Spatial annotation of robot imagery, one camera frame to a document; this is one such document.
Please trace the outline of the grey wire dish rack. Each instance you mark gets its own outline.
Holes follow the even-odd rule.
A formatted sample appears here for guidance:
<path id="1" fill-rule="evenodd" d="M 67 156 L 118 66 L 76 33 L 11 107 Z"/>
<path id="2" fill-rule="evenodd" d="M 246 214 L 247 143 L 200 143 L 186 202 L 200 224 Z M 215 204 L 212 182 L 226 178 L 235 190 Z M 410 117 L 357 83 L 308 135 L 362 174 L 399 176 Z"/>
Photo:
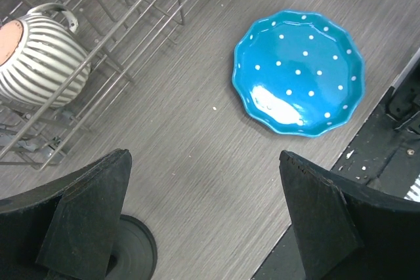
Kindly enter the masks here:
<path id="1" fill-rule="evenodd" d="M 156 55 L 177 43 L 200 0 L 1 0 L 1 26 L 46 3 L 78 19 L 84 62 L 42 105 L 1 96 L 1 164 L 37 170 L 59 165 L 104 122 L 104 112 Z"/>

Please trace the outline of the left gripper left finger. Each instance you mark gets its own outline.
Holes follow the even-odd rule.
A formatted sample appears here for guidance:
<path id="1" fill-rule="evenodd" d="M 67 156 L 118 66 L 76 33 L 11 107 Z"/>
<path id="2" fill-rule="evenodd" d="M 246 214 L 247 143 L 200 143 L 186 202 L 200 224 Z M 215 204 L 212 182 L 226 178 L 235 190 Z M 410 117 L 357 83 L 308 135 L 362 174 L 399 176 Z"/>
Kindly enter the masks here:
<path id="1" fill-rule="evenodd" d="M 1 200 L 2 279 L 104 279 L 132 157 L 117 149 Z"/>

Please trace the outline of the black phone stand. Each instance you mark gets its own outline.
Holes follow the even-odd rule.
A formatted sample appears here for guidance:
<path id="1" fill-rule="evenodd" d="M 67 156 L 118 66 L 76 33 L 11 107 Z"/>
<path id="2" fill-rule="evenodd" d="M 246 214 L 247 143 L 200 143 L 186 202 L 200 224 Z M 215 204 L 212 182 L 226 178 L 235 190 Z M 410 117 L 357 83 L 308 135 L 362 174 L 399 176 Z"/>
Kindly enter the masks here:
<path id="1" fill-rule="evenodd" d="M 122 214 L 106 279 L 151 279 L 158 262 L 156 241 L 147 225 Z"/>

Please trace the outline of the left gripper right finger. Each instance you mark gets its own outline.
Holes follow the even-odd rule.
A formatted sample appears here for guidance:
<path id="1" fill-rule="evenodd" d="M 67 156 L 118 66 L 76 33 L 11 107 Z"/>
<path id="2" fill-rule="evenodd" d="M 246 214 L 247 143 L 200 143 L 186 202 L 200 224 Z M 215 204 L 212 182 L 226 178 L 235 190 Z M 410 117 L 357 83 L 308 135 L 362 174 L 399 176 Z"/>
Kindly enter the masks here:
<path id="1" fill-rule="evenodd" d="M 418 279 L 419 203 L 323 169 L 291 151 L 280 176 L 307 279 Z"/>

